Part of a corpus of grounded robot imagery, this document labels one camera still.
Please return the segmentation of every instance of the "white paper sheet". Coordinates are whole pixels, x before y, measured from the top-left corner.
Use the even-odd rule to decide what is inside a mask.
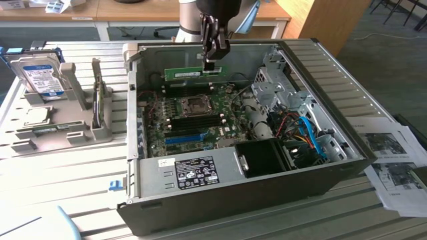
[[[346,118],[377,160],[364,170],[384,208],[402,217],[427,217],[427,191],[409,174],[427,153],[408,127],[385,117]]]

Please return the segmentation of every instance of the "slatted table surface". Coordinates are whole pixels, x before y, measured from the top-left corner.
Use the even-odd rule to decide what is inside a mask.
[[[381,106],[322,47],[305,39],[285,41],[346,117],[389,117]],[[125,42],[47,42],[75,64],[82,88],[90,88],[91,58],[101,61],[102,79],[113,89],[113,140],[26,158],[0,160],[0,206],[26,211],[59,205],[86,240],[137,239],[292,239],[414,240],[427,239],[427,219],[400,217],[382,209],[365,176],[341,181],[322,196],[218,219],[195,226],[131,236],[115,210],[122,191],[107,193],[109,180],[126,172]],[[14,80],[0,109],[1,127],[18,118],[27,105]]]

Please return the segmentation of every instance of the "black and white image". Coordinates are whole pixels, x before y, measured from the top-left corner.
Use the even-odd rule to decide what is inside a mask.
[[[362,133],[360,136],[376,156],[406,154],[406,151],[390,133]]]
[[[373,163],[370,166],[386,191],[422,188],[409,173],[416,168],[413,162]]]

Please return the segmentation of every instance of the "red cable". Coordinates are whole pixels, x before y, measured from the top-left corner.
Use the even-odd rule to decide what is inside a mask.
[[[278,130],[277,130],[277,133],[274,134],[274,137],[278,137],[278,134],[280,134],[280,131],[281,131],[281,127],[282,127],[282,124],[285,123],[285,120],[288,118],[288,115],[285,115],[285,117],[282,118],[281,120],[281,123],[280,123],[280,127],[278,127]]]
[[[308,137],[306,137],[306,136],[302,136],[302,138],[305,139],[305,141],[306,141],[306,143],[308,143],[309,147],[313,149],[313,148],[314,148],[314,146],[313,146],[313,144],[309,142]]]
[[[278,130],[277,130],[277,133],[274,134],[274,137],[278,136],[280,131],[281,131],[281,128],[282,128],[282,124],[285,123],[285,120],[286,120],[288,116],[290,116],[290,115],[294,115],[297,118],[300,117],[294,112],[290,112],[290,113],[288,113],[288,114],[285,115],[285,117],[284,117],[282,120],[281,120],[280,127],[278,127]]]
[[[153,97],[154,97],[154,102],[153,102],[153,105],[151,105],[151,108],[147,112],[147,116],[149,118],[151,117],[151,113],[154,111],[154,107],[157,105],[157,95],[155,95],[155,92],[154,91],[149,91],[149,90],[145,90],[145,91],[141,91],[139,94],[137,95],[137,98],[143,94],[143,93],[151,93]]]

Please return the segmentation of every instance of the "table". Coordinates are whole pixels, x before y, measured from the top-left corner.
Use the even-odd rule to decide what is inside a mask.
[[[253,26],[272,26],[270,38],[280,39],[289,19],[273,0],[261,1]],[[133,4],[103,0],[98,4],[95,20],[99,40],[107,41],[107,27],[178,27],[179,4],[177,0],[145,0]]]
[[[273,27],[270,38],[280,39],[290,17],[272,0],[261,1],[254,27]],[[45,13],[42,7],[0,11],[0,28],[91,27],[101,41],[109,41],[107,27],[178,27],[177,0],[145,0],[123,4],[113,0],[86,0],[86,4],[61,14]]]
[[[113,140],[95,146],[50,152],[41,156],[0,161],[0,203],[7,208],[39,210],[59,205],[71,217],[85,240],[139,240],[131,236],[115,210],[122,191],[106,193],[109,180],[126,173],[126,71],[122,44],[114,42],[47,42],[62,49],[66,62],[75,63],[75,76],[82,87],[93,80],[90,61],[101,61],[102,79],[113,89]],[[354,78],[324,47],[309,39],[286,39],[285,43],[321,85],[344,116],[386,117],[388,112],[374,101]],[[17,79],[0,108],[0,123],[7,124],[25,107],[23,88]],[[306,198],[254,212],[209,221],[190,228],[158,232],[149,239],[421,239],[427,219],[400,217],[386,211],[365,176],[341,181],[322,196]]]
[[[99,0],[69,8],[61,14],[45,13],[43,7],[0,11],[0,28],[94,27]]]

